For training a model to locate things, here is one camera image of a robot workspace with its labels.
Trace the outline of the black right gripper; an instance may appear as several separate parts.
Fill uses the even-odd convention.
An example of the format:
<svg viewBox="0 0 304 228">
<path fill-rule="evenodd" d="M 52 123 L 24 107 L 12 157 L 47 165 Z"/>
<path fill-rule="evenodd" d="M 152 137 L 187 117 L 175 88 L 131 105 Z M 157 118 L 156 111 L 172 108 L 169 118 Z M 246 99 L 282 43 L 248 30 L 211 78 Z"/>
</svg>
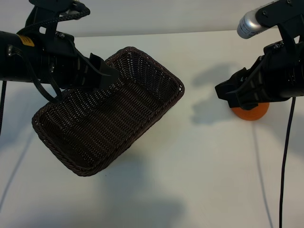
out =
<svg viewBox="0 0 304 228">
<path fill-rule="evenodd" d="M 299 96 L 299 43 L 280 41 L 264 48 L 257 68 L 245 67 L 215 86 L 230 108 L 251 110 L 258 103 L 281 102 Z"/>
</svg>

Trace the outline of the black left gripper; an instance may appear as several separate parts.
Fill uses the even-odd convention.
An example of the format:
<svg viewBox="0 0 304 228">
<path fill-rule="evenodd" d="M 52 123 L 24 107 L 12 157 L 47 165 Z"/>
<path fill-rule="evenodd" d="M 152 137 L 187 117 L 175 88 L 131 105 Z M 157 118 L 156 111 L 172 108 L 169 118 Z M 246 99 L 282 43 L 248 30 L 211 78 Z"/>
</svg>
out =
<svg viewBox="0 0 304 228">
<path fill-rule="evenodd" d="M 93 53 L 89 57 L 80 54 L 72 35 L 63 32 L 41 34 L 40 44 L 41 83 L 50 84 L 52 78 L 62 89 L 97 90 L 106 90 L 116 83 L 118 70 L 107 65 L 102 58 Z"/>
</svg>

